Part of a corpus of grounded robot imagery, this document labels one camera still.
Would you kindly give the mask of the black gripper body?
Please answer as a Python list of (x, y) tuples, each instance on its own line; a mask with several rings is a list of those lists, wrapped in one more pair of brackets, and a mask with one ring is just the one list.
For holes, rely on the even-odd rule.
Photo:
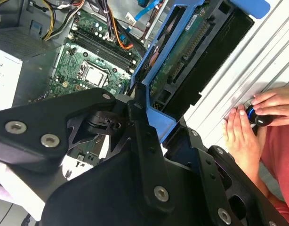
[(195, 226), (159, 151), (131, 147), (58, 188), (42, 226)]

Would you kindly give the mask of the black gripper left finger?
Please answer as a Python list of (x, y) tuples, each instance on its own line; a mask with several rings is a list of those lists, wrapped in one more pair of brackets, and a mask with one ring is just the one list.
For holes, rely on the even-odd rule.
[(94, 88), (0, 111), (0, 184), (29, 213), (43, 213), (72, 180), (64, 178), (62, 163), (77, 144), (108, 135), (106, 160), (140, 145), (162, 153), (145, 107), (146, 87), (137, 84), (127, 102)]

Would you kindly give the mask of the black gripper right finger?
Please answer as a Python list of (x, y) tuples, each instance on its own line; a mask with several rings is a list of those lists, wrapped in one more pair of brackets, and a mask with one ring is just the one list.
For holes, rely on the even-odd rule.
[(286, 226), (223, 148), (206, 148), (198, 132), (180, 120), (163, 142), (179, 207), (196, 226)]

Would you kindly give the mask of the person's left hand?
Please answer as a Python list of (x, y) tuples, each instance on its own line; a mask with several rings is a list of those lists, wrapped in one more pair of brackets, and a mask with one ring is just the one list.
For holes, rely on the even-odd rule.
[(222, 125), (228, 153), (240, 168), (251, 169), (258, 166), (262, 147), (250, 126), (244, 106), (232, 108)]

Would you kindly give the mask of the person's right hand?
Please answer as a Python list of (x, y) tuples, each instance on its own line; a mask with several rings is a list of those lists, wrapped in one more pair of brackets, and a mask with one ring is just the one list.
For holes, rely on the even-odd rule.
[(257, 115), (271, 115), (270, 126), (289, 125), (289, 85), (255, 94), (251, 101)]

